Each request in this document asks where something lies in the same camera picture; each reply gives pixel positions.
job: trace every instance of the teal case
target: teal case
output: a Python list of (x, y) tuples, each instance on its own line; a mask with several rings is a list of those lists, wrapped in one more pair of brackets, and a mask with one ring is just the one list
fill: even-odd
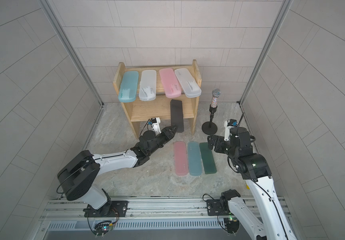
[(199, 176), (202, 174), (202, 161), (199, 143), (189, 142), (187, 144), (189, 173), (191, 176)]
[(118, 99), (121, 103), (130, 103), (136, 99), (138, 89), (138, 71), (128, 71), (123, 74), (121, 87), (119, 89)]

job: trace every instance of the round stand base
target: round stand base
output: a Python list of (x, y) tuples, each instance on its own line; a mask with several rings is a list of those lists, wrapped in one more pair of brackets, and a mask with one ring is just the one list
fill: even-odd
[(202, 131), (207, 134), (207, 135), (214, 135), (215, 133), (217, 133), (218, 131), (218, 127), (215, 123), (211, 123), (210, 127), (209, 127), (209, 123), (210, 122), (205, 122), (202, 125)]

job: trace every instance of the microphone grille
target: microphone grille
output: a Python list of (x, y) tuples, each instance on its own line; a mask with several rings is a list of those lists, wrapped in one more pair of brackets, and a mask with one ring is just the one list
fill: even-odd
[(213, 97), (218, 98), (221, 95), (221, 90), (219, 88), (215, 88), (213, 90)]

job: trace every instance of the black mounting plate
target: black mounting plate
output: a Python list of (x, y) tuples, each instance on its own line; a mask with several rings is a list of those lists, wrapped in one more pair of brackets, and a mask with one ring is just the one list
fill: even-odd
[[(125, 217), (127, 212), (128, 201), (112, 201), (112, 208), (115, 208), (119, 213), (119, 217)], [(93, 209), (90, 205), (87, 205), (87, 209)], [(100, 216), (98, 211), (84, 212), (84, 217), (116, 217), (114, 211), (111, 211), (107, 216)]]
[(228, 211), (224, 211), (223, 213), (219, 213), (222, 211), (221, 202), (218, 199), (207, 199), (207, 214), (209, 216), (222, 216), (231, 214)]

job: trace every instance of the dark green case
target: dark green case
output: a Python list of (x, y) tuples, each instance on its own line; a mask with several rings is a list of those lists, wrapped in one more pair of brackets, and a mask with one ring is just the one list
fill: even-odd
[(199, 148), (201, 149), (204, 173), (205, 174), (216, 173), (217, 167), (215, 166), (213, 151), (208, 148), (208, 143), (207, 142), (199, 143)]

